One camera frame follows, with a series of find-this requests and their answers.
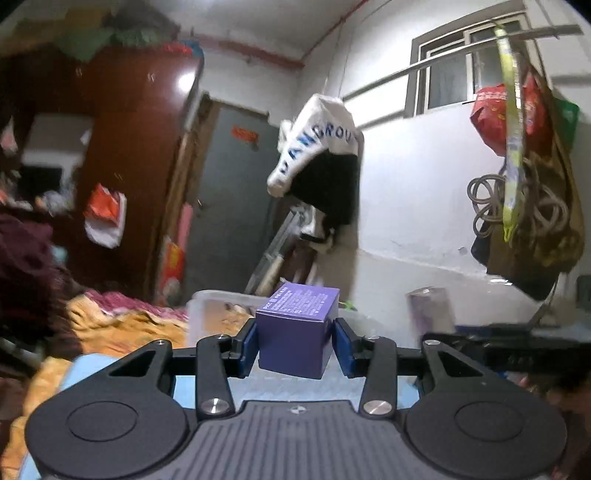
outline power outlet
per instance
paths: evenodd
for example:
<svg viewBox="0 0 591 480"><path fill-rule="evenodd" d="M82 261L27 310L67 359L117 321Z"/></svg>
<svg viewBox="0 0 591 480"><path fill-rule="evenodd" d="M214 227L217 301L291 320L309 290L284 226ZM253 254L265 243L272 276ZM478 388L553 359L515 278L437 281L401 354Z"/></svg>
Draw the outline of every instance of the power outlet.
<svg viewBox="0 0 591 480"><path fill-rule="evenodd" d="M591 275L577 278L577 307L591 312Z"/></svg>

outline box top face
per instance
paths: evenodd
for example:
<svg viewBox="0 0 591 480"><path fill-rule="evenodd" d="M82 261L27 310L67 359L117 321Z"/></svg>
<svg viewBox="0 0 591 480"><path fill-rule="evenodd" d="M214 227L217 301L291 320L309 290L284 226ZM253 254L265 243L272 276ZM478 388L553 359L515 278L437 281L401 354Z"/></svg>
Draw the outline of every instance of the box top face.
<svg viewBox="0 0 591 480"><path fill-rule="evenodd" d="M256 312L324 322L338 299L338 288L285 283Z"/></svg>

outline gray door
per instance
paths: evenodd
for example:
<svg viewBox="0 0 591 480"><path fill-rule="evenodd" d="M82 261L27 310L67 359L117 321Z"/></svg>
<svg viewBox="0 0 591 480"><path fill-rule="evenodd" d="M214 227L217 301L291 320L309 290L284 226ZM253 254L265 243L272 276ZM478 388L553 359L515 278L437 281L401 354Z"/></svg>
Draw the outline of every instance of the gray door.
<svg viewBox="0 0 591 480"><path fill-rule="evenodd" d="M235 128L258 134L237 138ZM199 290L243 292L271 240L267 177L277 165L278 128L222 108L207 151L187 246L184 299Z"/></svg>

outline window pane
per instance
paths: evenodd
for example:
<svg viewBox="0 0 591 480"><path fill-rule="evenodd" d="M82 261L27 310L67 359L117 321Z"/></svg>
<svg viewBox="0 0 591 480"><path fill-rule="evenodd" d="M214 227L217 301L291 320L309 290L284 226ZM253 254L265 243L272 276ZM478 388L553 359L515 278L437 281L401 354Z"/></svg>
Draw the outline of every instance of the window pane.
<svg viewBox="0 0 591 480"><path fill-rule="evenodd" d="M431 55L438 55L459 45L442 48ZM431 66L429 77L429 108L465 102L467 97L466 56L458 55L438 61Z"/></svg>
<svg viewBox="0 0 591 480"><path fill-rule="evenodd" d="M503 24L507 33L521 30L518 21L507 22ZM470 42L486 40L495 36L494 27L485 28L470 34ZM511 42L514 50L519 48L525 50L525 42ZM483 87L495 86L503 83L503 73L501 70L501 61L499 59L499 50L496 46L476 51L472 54L473 74L474 74L474 92L476 93Z"/></svg>

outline red sticker on door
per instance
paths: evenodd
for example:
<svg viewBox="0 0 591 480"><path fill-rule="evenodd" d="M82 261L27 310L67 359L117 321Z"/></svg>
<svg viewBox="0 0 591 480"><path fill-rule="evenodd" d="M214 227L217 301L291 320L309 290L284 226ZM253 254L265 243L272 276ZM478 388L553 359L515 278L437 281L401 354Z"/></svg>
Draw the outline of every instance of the red sticker on door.
<svg viewBox="0 0 591 480"><path fill-rule="evenodd" d="M246 128L239 127L237 125L234 125L232 128L232 136L249 143L258 142L258 133L247 130Z"/></svg>

